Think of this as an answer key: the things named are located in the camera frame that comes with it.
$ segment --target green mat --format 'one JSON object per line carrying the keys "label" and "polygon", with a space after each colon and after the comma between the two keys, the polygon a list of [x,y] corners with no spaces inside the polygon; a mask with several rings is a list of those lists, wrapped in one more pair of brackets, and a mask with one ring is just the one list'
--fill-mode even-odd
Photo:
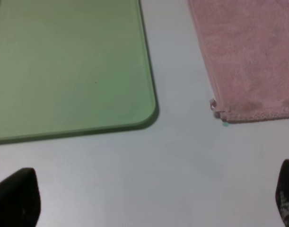
{"label": "green mat", "polygon": [[146,123],[138,0],[0,0],[0,140]]}

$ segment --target black object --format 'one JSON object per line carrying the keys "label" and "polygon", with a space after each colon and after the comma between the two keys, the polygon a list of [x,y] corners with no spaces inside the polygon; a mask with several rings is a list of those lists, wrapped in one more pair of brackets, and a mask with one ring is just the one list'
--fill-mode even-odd
{"label": "black object", "polygon": [[289,160],[285,160],[281,167],[276,202],[285,226],[289,227]]}
{"label": "black object", "polygon": [[40,195],[35,170],[23,168],[0,182],[0,227],[35,227]]}

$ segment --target fabric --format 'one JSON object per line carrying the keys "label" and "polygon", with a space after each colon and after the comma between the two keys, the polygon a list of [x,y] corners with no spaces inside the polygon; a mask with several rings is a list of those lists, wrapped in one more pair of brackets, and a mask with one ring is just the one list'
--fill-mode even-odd
{"label": "fabric", "polygon": [[289,118],[289,0],[190,0],[214,90],[228,122]]}

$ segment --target white table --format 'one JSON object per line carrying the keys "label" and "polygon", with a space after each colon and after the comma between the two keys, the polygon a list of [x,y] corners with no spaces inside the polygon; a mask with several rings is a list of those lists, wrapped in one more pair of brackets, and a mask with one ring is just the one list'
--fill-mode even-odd
{"label": "white table", "polygon": [[38,227],[282,227],[289,120],[225,127],[187,0],[142,0],[160,115],[140,131],[0,146],[0,181],[34,167]]}

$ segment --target green cutting board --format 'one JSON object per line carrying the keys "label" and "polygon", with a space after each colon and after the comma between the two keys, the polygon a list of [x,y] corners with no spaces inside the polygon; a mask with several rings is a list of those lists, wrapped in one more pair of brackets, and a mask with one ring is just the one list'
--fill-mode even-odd
{"label": "green cutting board", "polygon": [[155,107],[138,0],[0,0],[0,140],[140,126]]}

